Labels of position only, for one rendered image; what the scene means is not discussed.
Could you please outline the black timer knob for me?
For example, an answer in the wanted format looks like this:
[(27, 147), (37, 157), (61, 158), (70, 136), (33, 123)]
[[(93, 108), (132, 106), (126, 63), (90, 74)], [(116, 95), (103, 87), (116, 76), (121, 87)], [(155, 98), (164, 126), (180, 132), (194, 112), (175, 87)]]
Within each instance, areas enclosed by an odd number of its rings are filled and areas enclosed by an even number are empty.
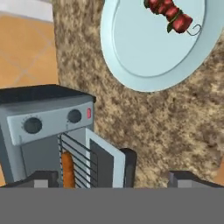
[(37, 134), (42, 130), (42, 122), (37, 117), (31, 117), (24, 121), (23, 127), (28, 134)]

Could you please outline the black temperature knob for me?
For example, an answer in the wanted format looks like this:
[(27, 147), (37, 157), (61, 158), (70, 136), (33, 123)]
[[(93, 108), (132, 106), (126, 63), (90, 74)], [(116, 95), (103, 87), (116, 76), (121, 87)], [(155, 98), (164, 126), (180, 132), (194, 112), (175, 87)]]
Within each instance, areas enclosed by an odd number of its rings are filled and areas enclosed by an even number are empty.
[(70, 123), (78, 123), (81, 120), (81, 112), (78, 109), (72, 109), (67, 115), (67, 120)]

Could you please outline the toaster oven glass door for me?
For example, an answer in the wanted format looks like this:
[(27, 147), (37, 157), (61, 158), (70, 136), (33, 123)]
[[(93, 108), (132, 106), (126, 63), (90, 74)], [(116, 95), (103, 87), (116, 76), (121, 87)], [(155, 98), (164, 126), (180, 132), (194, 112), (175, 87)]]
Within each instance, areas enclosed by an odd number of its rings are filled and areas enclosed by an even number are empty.
[(123, 188), (125, 155), (92, 130), (86, 129), (87, 147), (93, 152), (91, 159), (96, 162), (94, 168), (97, 186), (101, 188)]

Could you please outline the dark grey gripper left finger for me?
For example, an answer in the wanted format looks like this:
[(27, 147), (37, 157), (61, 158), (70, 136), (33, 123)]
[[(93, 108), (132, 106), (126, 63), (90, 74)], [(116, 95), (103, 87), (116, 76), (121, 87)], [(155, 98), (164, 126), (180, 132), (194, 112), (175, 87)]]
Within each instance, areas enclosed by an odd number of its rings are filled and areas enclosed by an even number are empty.
[(23, 188), (57, 188), (59, 174), (57, 171), (35, 171), (28, 178), (9, 183), (4, 187)]

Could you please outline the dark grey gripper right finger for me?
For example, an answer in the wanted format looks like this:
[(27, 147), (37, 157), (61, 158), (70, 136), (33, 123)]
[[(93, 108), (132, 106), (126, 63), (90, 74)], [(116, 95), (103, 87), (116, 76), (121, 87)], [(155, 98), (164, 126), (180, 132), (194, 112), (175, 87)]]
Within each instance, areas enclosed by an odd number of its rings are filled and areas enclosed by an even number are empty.
[(170, 171), (168, 186), (176, 188), (223, 188), (223, 185), (200, 179), (190, 171)]

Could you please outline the red meat kebab skewer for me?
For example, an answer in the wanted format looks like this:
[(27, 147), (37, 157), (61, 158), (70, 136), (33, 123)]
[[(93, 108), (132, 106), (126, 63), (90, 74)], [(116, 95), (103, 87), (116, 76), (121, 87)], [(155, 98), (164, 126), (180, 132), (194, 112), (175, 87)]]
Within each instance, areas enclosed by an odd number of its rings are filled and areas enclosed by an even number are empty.
[(170, 33), (175, 31), (178, 34), (188, 33), (190, 36), (196, 36), (200, 33), (202, 26), (196, 24), (193, 29), (199, 30), (195, 33), (189, 32), (193, 19), (185, 14), (173, 0), (143, 0), (143, 5), (155, 15), (163, 15), (168, 21), (166, 31)]

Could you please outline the grey toaster oven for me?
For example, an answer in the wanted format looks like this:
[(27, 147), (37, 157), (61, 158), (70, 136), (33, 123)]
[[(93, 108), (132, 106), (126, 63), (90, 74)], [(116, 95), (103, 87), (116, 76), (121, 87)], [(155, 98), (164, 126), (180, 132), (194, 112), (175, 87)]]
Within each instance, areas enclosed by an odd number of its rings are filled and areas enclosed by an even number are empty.
[[(95, 97), (56, 84), (0, 89), (0, 165), (6, 183), (26, 179), (35, 171), (60, 171), (58, 136), (93, 127)], [(81, 120), (71, 123), (72, 109)], [(42, 130), (28, 134), (25, 120), (37, 117)]]

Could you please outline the pale blue round plate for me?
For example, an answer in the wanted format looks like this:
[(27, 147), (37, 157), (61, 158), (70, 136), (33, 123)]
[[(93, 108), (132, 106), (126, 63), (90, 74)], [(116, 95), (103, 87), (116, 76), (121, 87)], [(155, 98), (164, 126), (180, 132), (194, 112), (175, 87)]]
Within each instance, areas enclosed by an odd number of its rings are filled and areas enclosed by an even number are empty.
[(206, 59), (224, 29), (224, 0), (173, 0), (192, 18), (183, 34), (144, 0), (105, 0), (101, 50), (108, 69), (125, 87), (155, 92), (179, 84)]

